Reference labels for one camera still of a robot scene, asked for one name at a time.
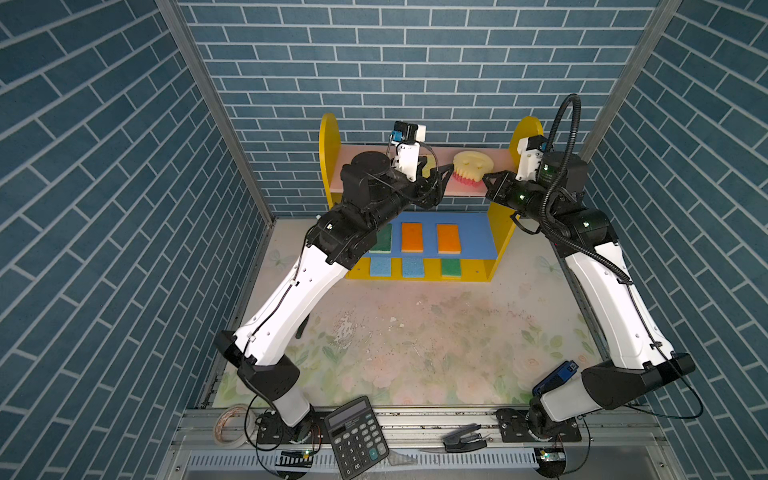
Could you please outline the pale yellow sponge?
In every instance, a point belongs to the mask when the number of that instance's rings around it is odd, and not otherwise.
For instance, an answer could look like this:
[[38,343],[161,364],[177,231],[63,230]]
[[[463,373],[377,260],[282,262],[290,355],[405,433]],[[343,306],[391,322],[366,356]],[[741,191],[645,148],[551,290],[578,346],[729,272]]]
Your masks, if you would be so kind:
[[457,224],[438,224],[437,251],[440,255],[459,255],[462,252],[459,226]]

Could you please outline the dark green scrub sponge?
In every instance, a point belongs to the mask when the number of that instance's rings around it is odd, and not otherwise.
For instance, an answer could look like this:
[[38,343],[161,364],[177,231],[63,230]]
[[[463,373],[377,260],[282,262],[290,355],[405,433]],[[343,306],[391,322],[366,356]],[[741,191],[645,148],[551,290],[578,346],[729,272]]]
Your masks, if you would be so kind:
[[370,249],[371,254],[389,254],[392,250],[393,226],[387,224],[376,234],[376,242]]

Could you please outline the bright green sponge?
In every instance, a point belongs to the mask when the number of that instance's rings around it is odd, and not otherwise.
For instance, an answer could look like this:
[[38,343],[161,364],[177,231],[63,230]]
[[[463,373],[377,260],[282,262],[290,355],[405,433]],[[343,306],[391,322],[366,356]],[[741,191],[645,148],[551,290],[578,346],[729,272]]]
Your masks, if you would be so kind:
[[460,278],[462,276],[461,260],[442,259],[441,276],[443,278]]

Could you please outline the orange sponge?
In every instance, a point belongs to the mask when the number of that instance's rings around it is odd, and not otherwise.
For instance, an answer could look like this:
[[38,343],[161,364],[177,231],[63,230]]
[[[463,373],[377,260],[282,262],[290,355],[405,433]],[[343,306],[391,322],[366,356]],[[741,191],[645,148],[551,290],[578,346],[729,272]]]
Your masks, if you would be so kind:
[[401,224],[401,251],[403,253],[423,253],[424,238],[421,223]]

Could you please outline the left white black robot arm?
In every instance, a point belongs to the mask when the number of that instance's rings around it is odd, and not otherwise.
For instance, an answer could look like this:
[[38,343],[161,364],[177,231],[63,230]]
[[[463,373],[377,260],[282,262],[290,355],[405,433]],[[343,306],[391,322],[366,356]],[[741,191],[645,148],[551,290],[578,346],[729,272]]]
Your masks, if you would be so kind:
[[222,330],[214,344],[241,382],[265,400],[284,426],[303,430],[312,412],[298,386],[299,368],[286,348],[313,308],[377,242],[377,234],[411,206],[431,209],[444,197],[454,167],[435,166],[429,176],[417,157],[409,178],[383,152],[364,151],[343,166],[341,200],[308,229],[302,249],[273,294],[236,330]]

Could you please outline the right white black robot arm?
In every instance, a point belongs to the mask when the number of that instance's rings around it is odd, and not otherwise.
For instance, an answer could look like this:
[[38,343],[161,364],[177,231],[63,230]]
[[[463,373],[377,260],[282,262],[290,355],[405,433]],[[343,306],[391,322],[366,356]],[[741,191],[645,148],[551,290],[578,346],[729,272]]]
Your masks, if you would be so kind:
[[483,178],[488,198],[511,208],[513,220],[537,222],[607,342],[606,360],[531,400],[525,425],[543,441],[579,415],[627,406],[695,370],[691,355],[675,349],[645,306],[608,216],[582,204],[586,168],[574,156],[525,148],[516,172]]

